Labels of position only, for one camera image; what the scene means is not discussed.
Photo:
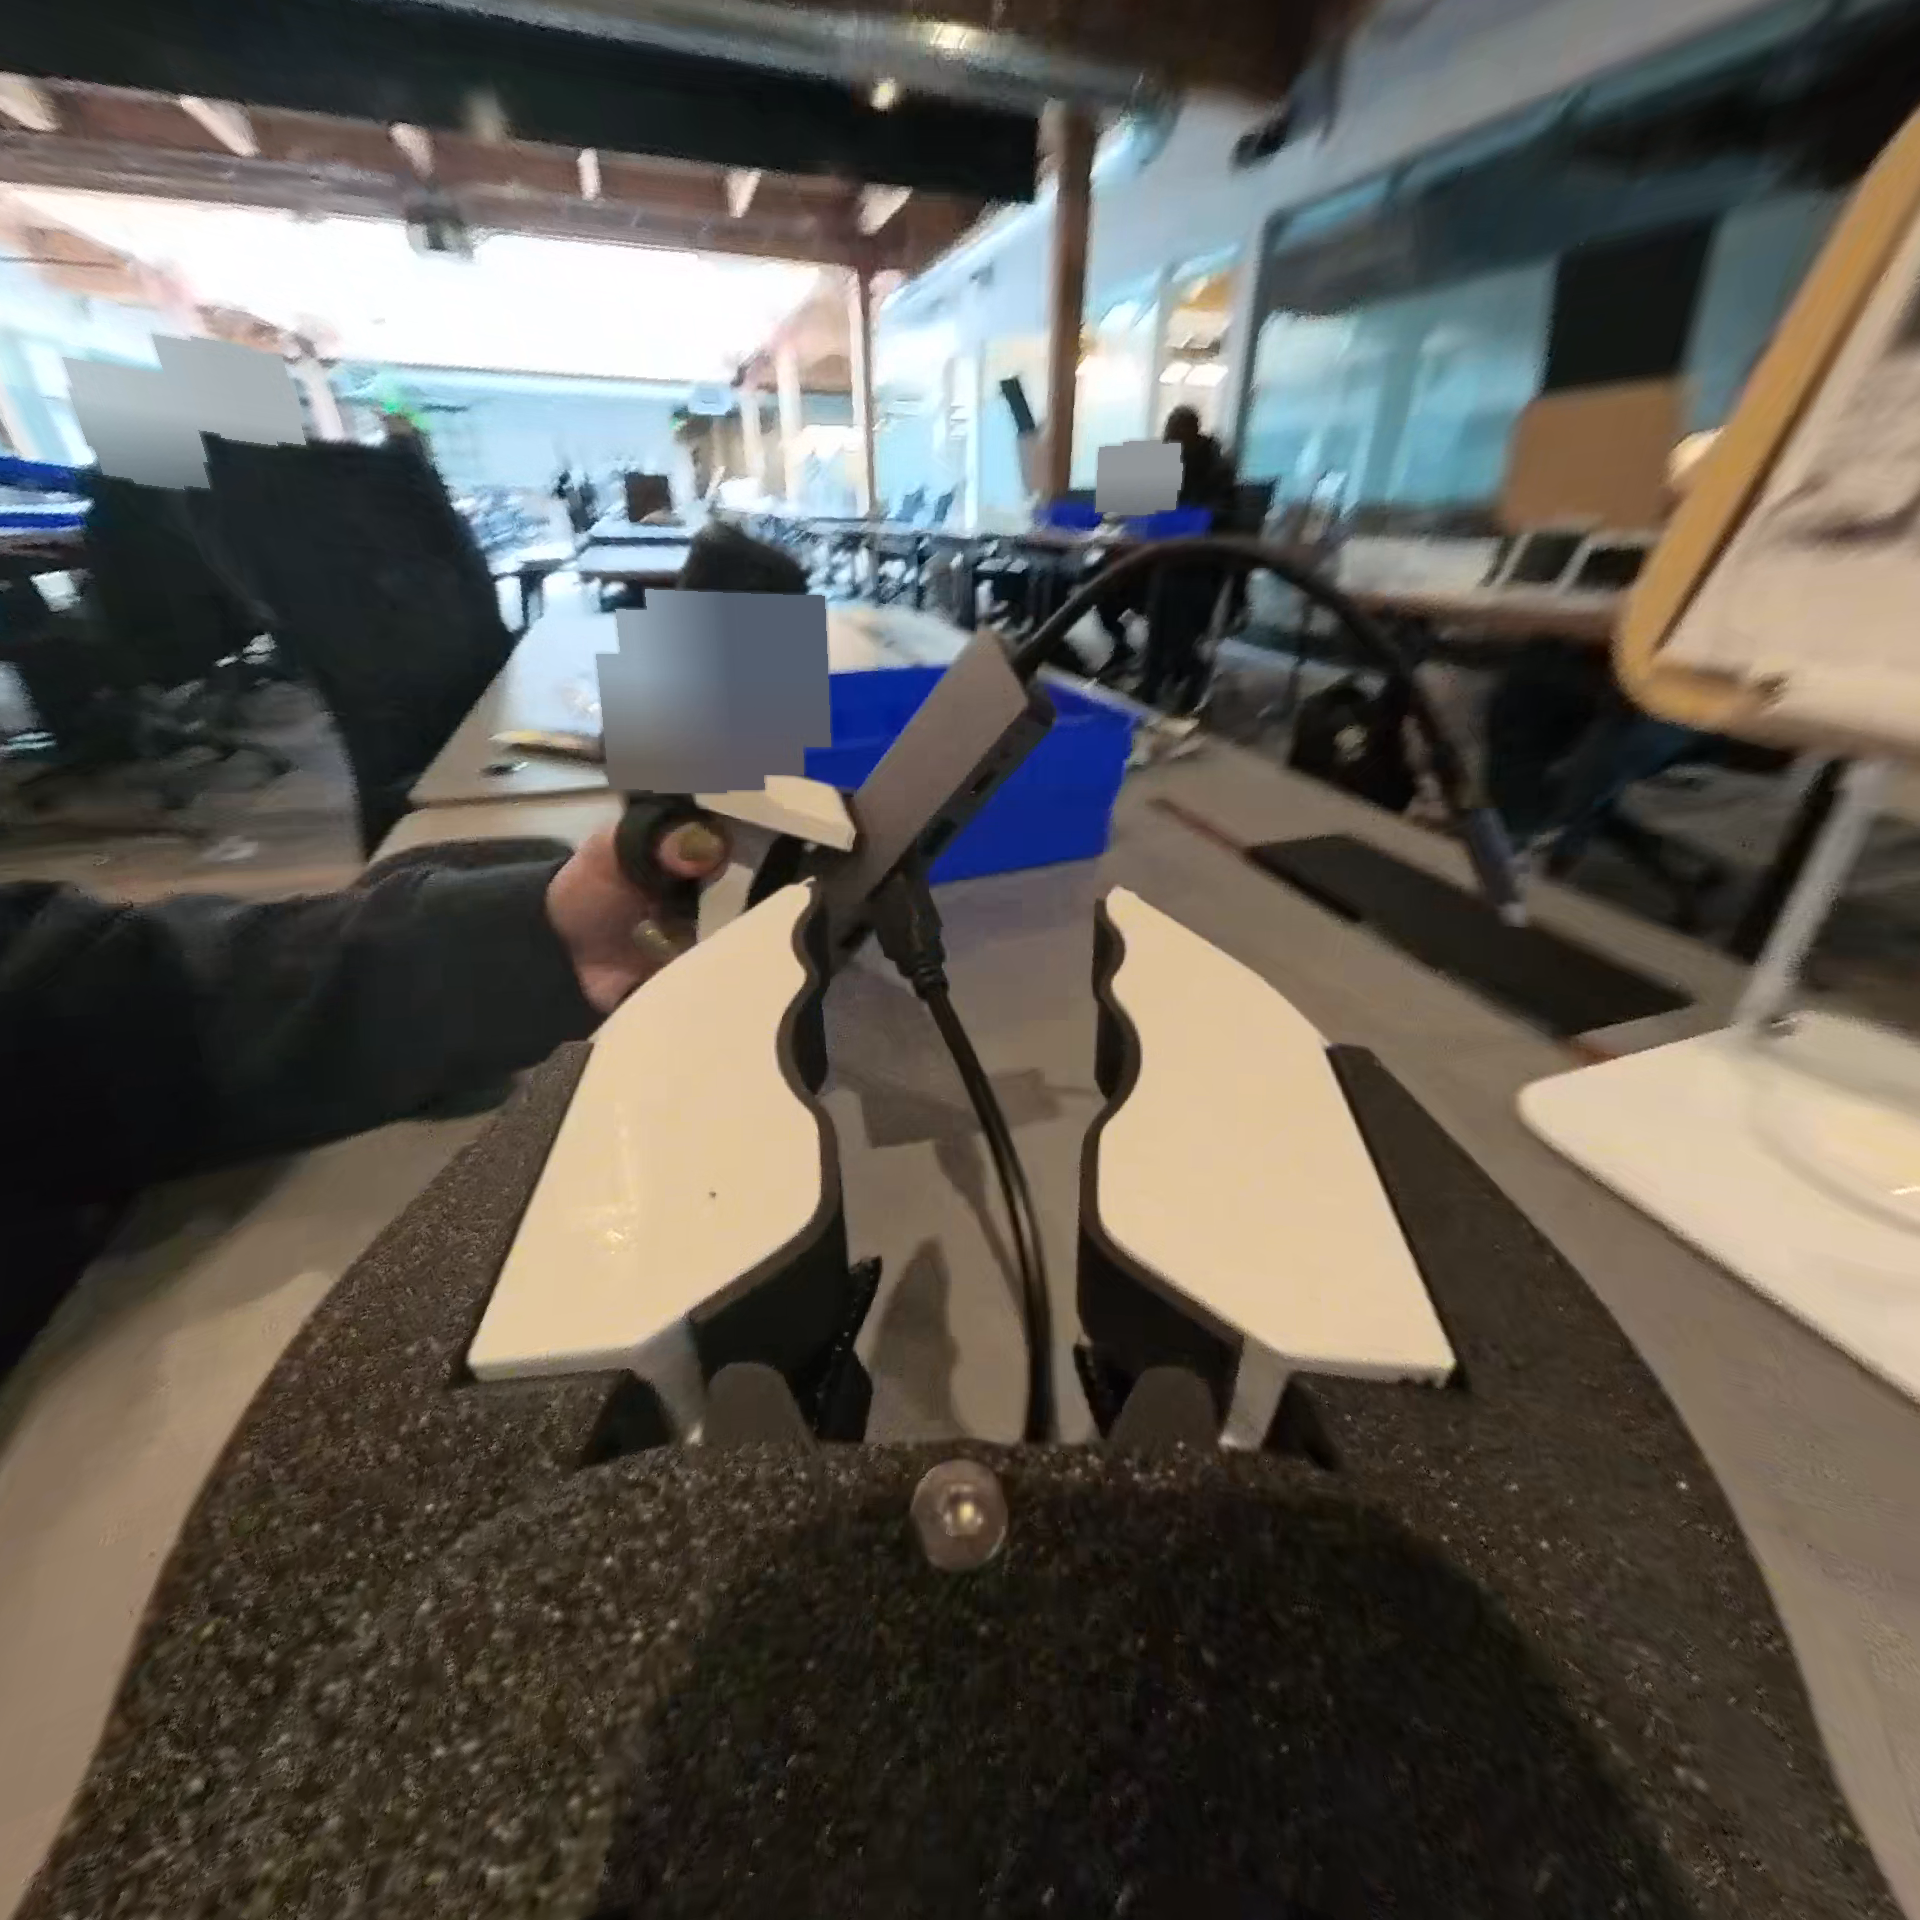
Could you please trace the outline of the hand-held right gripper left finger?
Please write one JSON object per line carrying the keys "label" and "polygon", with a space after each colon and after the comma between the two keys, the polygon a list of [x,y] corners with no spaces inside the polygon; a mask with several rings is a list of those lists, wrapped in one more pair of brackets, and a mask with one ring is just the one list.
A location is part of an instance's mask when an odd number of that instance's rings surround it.
{"label": "hand-held right gripper left finger", "polygon": [[696,1433],[719,1373],[831,1400],[852,1257],[821,888],[790,881],[604,1021],[467,1349],[478,1384],[626,1376]]}

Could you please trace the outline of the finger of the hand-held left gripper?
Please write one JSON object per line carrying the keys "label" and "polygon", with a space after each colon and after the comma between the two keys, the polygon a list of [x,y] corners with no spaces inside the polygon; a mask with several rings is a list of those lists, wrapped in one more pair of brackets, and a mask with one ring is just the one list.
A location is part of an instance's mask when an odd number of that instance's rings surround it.
{"label": "finger of the hand-held left gripper", "polygon": [[724,791],[724,816],[815,848],[858,846],[848,795],[804,774],[767,774],[758,785]]}

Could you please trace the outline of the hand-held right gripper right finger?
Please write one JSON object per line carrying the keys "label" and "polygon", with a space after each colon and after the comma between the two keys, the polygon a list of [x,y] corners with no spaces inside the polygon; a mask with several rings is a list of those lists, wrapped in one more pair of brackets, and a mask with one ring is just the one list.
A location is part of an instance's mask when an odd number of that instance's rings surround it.
{"label": "hand-held right gripper right finger", "polygon": [[1077,1376],[1104,1441],[1254,1452],[1303,1384],[1461,1367],[1333,1045],[1140,894],[1093,925]]}

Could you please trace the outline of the grey usb hub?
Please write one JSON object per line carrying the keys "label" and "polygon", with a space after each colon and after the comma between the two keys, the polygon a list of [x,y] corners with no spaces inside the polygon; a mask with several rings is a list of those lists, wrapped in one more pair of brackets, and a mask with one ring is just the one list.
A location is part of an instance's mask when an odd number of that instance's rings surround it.
{"label": "grey usb hub", "polygon": [[850,799],[854,846],[819,878],[834,966],[874,933],[877,899],[901,876],[927,878],[950,841],[1052,732],[1044,685],[1018,671],[988,633],[966,640]]}

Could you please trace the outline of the blue plastic bin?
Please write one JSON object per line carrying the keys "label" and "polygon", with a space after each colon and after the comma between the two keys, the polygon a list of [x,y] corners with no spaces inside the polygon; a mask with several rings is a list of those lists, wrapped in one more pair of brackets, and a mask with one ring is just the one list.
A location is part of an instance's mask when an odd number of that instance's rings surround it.
{"label": "blue plastic bin", "polygon": [[1160,511],[1119,517],[1104,513],[1093,496],[1056,496],[1036,509],[1032,524],[1070,540],[1157,544],[1206,537],[1213,513],[1205,507],[1175,505]]}
{"label": "blue plastic bin", "polygon": [[[830,675],[831,741],[804,774],[858,791],[924,705],[942,670],[891,665]],[[1044,680],[1054,721],[991,799],[933,861],[938,884],[1102,857],[1136,742],[1136,713],[1104,692]]]}

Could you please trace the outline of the person's left forearm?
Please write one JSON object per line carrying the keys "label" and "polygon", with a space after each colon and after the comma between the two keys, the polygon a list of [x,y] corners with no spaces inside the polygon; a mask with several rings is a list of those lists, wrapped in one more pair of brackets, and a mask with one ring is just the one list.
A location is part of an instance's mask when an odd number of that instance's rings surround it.
{"label": "person's left forearm", "polygon": [[147,1190],[492,1091],[604,1016],[563,863],[403,869],[328,895],[2,899],[2,1364]]}

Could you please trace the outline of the person's left hand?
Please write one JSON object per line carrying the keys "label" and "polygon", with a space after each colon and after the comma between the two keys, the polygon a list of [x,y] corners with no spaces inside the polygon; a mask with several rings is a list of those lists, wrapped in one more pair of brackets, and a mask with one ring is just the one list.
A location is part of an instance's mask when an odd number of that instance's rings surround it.
{"label": "person's left hand", "polygon": [[730,860],[732,844],[719,822],[684,822],[656,844],[656,867],[666,876],[660,894],[626,872],[618,827],[607,822],[554,872],[544,894],[547,921],[596,1015],[607,1016],[696,944],[699,905],[675,905],[675,892],[687,884],[699,895],[726,872]]}

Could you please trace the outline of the long grey table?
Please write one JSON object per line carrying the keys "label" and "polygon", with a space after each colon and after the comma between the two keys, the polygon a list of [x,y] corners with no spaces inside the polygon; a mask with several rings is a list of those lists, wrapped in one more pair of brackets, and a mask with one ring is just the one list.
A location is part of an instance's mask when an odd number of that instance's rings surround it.
{"label": "long grey table", "polygon": [[[914,665],[890,616],[863,607],[827,611],[830,671]],[[542,615],[514,645],[507,665],[419,776],[412,806],[376,846],[379,857],[485,835],[563,837],[560,816],[620,804],[604,767],[596,659],[613,651],[614,615]],[[708,798],[724,816],[724,795]]]}

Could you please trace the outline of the black desk mat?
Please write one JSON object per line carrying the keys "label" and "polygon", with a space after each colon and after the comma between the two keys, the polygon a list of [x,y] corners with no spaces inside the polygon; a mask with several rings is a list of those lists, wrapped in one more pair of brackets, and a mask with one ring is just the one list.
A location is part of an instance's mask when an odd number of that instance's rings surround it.
{"label": "black desk mat", "polygon": [[1476,894],[1348,835],[1256,844],[1267,878],[1555,1039],[1667,1016],[1691,997],[1571,936],[1511,925]]}

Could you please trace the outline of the black office chair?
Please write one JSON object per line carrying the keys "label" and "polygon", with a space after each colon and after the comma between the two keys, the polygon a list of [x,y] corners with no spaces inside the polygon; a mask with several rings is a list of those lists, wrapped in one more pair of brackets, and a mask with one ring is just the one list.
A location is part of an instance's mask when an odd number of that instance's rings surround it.
{"label": "black office chair", "polygon": [[4,577],[4,665],[18,675],[60,769],[149,766],[163,803],[184,804],[194,757],[251,758],[280,779],[295,763],[244,727],[248,651],[272,640],[180,489],[85,473],[80,589],[52,607],[35,575]]}
{"label": "black office chair", "polygon": [[414,439],[202,446],[230,561],[342,742],[370,855],[511,656],[488,561]]}

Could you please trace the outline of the white document stand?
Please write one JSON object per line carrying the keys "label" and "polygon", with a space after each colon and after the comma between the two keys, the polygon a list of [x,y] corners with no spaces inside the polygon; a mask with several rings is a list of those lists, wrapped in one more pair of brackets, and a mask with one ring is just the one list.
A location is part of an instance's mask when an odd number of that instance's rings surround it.
{"label": "white document stand", "polygon": [[1541,1079],[1558,1159],[1917,1400],[1917,1043],[1804,971],[1898,784],[1854,763],[1727,1023]]}

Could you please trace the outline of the wooden pillar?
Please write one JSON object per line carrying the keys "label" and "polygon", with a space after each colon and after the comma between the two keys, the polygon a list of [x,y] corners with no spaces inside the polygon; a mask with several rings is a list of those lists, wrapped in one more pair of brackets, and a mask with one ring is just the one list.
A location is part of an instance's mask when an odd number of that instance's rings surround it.
{"label": "wooden pillar", "polygon": [[1088,107],[1052,103],[1044,116],[1054,207],[1047,277],[1047,411],[1040,446],[1040,497],[1071,485],[1071,432],[1088,296],[1093,167],[1096,118]]}

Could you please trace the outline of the cardboard panel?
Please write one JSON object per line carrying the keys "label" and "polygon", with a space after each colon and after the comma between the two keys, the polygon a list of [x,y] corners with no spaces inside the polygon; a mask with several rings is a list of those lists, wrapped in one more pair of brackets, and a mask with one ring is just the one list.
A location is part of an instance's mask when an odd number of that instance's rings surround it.
{"label": "cardboard panel", "polygon": [[1507,444],[1499,533],[1650,533],[1664,517],[1668,460],[1687,424],[1688,384],[1678,374],[1533,398]]}

